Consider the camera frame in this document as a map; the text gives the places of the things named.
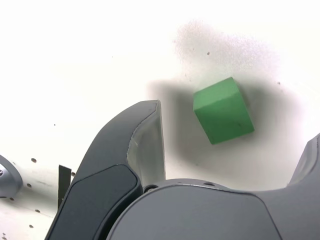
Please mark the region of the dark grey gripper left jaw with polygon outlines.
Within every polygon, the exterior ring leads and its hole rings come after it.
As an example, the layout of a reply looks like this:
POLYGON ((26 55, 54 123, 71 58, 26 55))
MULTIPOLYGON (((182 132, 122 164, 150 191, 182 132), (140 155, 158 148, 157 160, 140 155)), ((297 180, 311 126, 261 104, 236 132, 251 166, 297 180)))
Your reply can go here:
POLYGON ((46 235, 104 240, 146 186, 166 178, 161 103, 138 102, 96 135, 46 235))

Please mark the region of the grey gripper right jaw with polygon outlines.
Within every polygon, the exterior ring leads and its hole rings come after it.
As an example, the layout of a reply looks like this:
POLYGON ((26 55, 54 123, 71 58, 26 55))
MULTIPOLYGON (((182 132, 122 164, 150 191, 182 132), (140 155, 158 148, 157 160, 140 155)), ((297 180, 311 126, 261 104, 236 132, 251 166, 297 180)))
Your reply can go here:
POLYGON ((162 185, 135 200, 109 240, 317 240, 320 138, 310 140, 289 184, 240 191, 206 184, 162 185))

